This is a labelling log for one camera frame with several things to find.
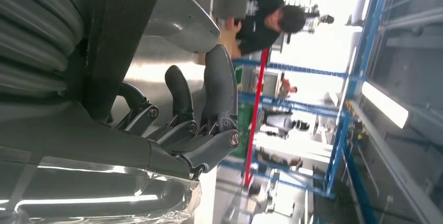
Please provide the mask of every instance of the ceiling light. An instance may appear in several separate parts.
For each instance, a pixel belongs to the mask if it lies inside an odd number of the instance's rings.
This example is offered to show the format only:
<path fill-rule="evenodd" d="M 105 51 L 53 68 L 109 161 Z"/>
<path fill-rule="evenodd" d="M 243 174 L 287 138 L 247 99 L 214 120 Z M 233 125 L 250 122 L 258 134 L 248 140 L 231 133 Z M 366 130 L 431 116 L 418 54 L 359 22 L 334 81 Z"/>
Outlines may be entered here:
<path fill-rule="evenodd" d="M 366 81 L 363 83 L 362 93 L 399 128 L 404 127 L 409 115 L 404 107 Z"/>

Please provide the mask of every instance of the robotic hand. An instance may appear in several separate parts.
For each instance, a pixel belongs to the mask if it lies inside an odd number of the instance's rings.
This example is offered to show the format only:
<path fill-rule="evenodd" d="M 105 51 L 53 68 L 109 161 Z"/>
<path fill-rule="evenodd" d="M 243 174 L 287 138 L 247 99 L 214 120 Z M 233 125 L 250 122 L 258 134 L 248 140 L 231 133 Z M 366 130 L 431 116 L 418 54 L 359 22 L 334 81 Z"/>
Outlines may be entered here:
<path fill-rule="evenodd" d="M 172 94 L 173 118 L 168 124 L 147 136 L 169 155 L 189 166 L 193 179 L 212 168 L 239 144 L 237 131 L 237 85 L 234 68 L 222 45 L 206 55 L 204 85 L 206 103 L 201 126 L 194 120 L 188 83 L 177 66 L 165 73 L 165 82 Z M 159 114 L 158 107 L 129 83 L 123 83 L 120 95 L 131 110 L 117 129 L 141 136 Z"/>

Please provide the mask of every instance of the person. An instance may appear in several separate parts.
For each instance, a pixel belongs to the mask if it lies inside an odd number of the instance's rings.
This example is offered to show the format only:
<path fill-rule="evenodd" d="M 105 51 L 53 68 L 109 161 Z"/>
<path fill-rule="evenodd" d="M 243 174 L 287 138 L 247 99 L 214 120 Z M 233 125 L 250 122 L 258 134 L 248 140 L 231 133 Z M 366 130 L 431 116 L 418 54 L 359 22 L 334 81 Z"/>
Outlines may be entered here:
<path fill-rule="evenodd" d="M 290 93 L 296 93 L 297 91 L 298 91 L 298 88 L 295 86 L 291 86 L 289 80 L 284 78 L 282 80 L 282 85 L 280 86 L 279 97 L 280 98 L 287 98 L 287 97 L 289 97 Z"/>
<path fill-rule="evenodd" d="M 274 164 L 277 166 L 282 166 L 282 167 L 287 167 L 287 168 L 291 168 L 291 167 L 296 167 L 297 169 L 299 169 L 300 167 L 303 166 L 303 160 L 301 159 L 301 157 L 297 157 L 295 159 L 291 159 L 291 160 L 286 160 L 282 157 L 279 157 L 277 155 L 274 154 L 268 154 L 264 148 L 260 147 L 260 151 L 255 152 L 256 155 L 256 159 L 259 162 L 267 162 L 269 164 Z"/>
<path fill-rule="evenodd" d="M 239 58 L 269 48 L 282 32 L 299 32 L 305 22 L 304 11 L 298 6 L 285 5 L 283 0 L 248 0 L 245 19 L 228 18 L 222 38 L 231 46 L 228 49 L 231 58 Z"/>

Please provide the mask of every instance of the fluorescent light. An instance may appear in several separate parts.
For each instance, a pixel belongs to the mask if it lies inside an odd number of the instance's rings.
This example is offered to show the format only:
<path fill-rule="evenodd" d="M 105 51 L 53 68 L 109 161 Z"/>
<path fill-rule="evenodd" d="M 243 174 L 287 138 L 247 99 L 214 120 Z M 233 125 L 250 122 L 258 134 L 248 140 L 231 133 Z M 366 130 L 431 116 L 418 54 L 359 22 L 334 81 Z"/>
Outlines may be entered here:
<path fill-rule="evenodd" d="M 114 166 L 112 170 L 90 170 L 90 169 L 65 168 L 65 167 L 54 167 L 54 166 L 38 166 L 38 168 L 59 169 L 59 170 L 80 171 L 80 172 L 94 172 L 94 173 L 125 173 L 125 167 L 123 166 Z"/>
<path fill-rule="evenodd" d="M 164 176 L 156 177 L 155 179 L 158 181 L 168 181 L 168 179 L 166 179 Z"/>
<path fill-rule="evenodd" d="M 153 201 L 158 199 L 157 195 L 122 196 L 107 198 L 87 198 L 87 199 L 24 199 L 15 206 L 17 210 L 21 205 L 42 205 L 42 204 L 87 204 L 87 203 L 114 203 L 114 202 L 140 202 Z"/>
<path fill-rule="evenodd" d="M 313 176 L 314 175 L 314 171 L 312 171 L 310 169 L 307 169 L 307 168 L 299 168 L 298 172 L 302 173 L 302 174 L 305 174 L 305 175 L 308 175 L 308 176 Z"/>
<path fill-rule="evenodd" d="M 363 83 L 362 93 L 399 128 L 404 127 L 409 116 L 405 108 L 366 81 Z"/>

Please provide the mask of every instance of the blue steel frame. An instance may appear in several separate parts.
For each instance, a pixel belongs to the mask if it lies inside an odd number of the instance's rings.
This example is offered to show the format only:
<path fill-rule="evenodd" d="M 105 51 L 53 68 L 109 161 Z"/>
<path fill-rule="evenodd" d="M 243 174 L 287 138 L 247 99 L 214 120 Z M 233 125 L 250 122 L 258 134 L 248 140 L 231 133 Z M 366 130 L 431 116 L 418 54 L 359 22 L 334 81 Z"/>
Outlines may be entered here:
<path fill-rule="evenodd" d="M 355 57 L 354 70 L 352 70 L 351 72 L 353 76 L 358 75 L 361 79 L 353 80 L 349 83 L 348 91 L 346 93 L 347 99 L 351 99 L 356 95 L 355 93 L 358 83 L 366 79 L 366 70 L 372 54 L 374 42 L 376 41 L 377 31 L 385 2 L 386 0 L 369 0 L 366 22 L 365 26 L 363 27 L 362 35 L 360 37 L 360 42 L 357 49 L 357 54 Z M 344 148 L 343 158 L 346 162 L 349 178 L 357 197 L 358 206 L 364 219 L 363 221 L 365 222 L 365 224 L 378 223 L 374 211 L 370 207 L 371 204 L 368 194 L 358 172 L 357 166 L 355 165 L 349 147 Z"/>
<path fill-rule="evenodd" d="M 297 67 L 297 66 L 290 66 L 290 65 L 284 65 L 284 64 L 278 64 L 278 63 L 268 63 L 267 68 L 271 69 L 279 69 L 279 70 L 285 70 L 290 72 L 303 72 L 303 73 L 312 73 L 312 74 L 319 74 L 319 75 L 328 75 L 328 76 L 335 76 L 335 77 L 341 77 L 344 79 L 349 78 L 350 84 L 348 86 L 347 91 L 344 91 L 346 94 L 346 98 L 349 99 L 355 95 L 356 87 L 359 82 L 362 82 L 366 79 L 365 73 L 366 69 L 369 63 L 369 59 L 371 56 L 371 50 L 374 45 L 376 35 L 377 35 L 377 29 L 379 26 L 379 21 L 383 12 L 383 7 L 386 0 L 370 0 L 368 5 L 368 12 L 366 16 L 366 23 L 363 27 L 362 36 L 360 37 L 360 43 L 357 50 L 357 55 L 355 58 L 355 65 L 354 69 L 351 71 L 351 75 L 347 73 L 335 73 L 335 72 L 327 72 L 317 69 L 311 69 L 311 68 L 304 68 L 304 67 Z M 235 65 L 252 65 L 252 66 L 260 66 L 260 62 L 256 61 L 249 61 L 249 60 L 235 60 Z M 245 101 L 245 102 L 254 102 L 253 96 L 249 93 L 239 93 L 239 100 Z M 340 112 L 341 109 L 337 108 L 331 108 L 331 107 L 325 107 L 321 105 L 310 105 L 306 103 L 300 103 L 295 101 L 286 101 L 281 99 L 275 99 L 273 97 L 267 97 L 262 96 L 261 105 L 268 105 L 272 107 L 284 107 L 288 109 L 294 109 L 298 111 L 305 111 L 310 112 L 318 115 L 328 116 L 328 117 L 337 117 L 337 112 Z M 360 207 L 360 210 L 362 212 L 362 216 L 364 218 L 364 222 L 366 224 L 375 224 L 377 223 L 377 219 L 375 218 L 373 210 L 370 208 L 370 202 L 368 195 L 366 193 L 365 187 L 362 183 L 361 177 L 358 173 L 357 166 L 355 165 L 355 162 L 353 160 L 352 154 L 349 150 L 349 147 L 346 143 L 346 133 L 347 129 L 349 127 L 349 124 L 352 123 L 352 118 L 349 115 L 347 111 L 343 111 L 340 115 L 340 121 L 337 125 L 336 132 L 335 132 L 335 139 L 333 143 L 332 153 L 330 162 L 327 168 L 327 172 L 324 178 L 319 177 L 313 177 L 308 176 L 305 174 L 300 174 L 293 171 L 288 171 L 285 168 L 276 166 L 276 165 L 269 165 L 273 168 L 279 169 L 281 171 L 284 171 L 288 174 L 295 174 L 297 176 L 306 176 L 308 178 L 312 178 L 315 180 L 322 180 L 323 181 L 323 188 L 317 188 L 313 187 L 308 184 L 294 184 L 289 183 L 285 181 L 279 181 L 280 183 L 287 184 L 290 186 L 294 186 L 303 190 L 309 190 L 315 194 L 321 195 L 323 197 L 328 198 L 334 198 L 334 194 L 332 192 L 333 189 L 333 183 L 334 178 L 337 173 L 337 170 L 339 168 L 340 163 L 340 157 L 343 155 L 344 160 L 346 162 L 346 167 L 349 172 L 349 177 L 351 179 L 351 183 L 353 185 L 353 188 L 357 195 L 358 205 Z M 244 165 L 229 161 L 222 161 L 222 165 L 237 169 L 240 171 L 244 171 Z M 256 171 L 253 172 L 254 175 L 267 178 L 269 180 L 272 180 L 272 178 L 265 174 L 260 174 Z"/>

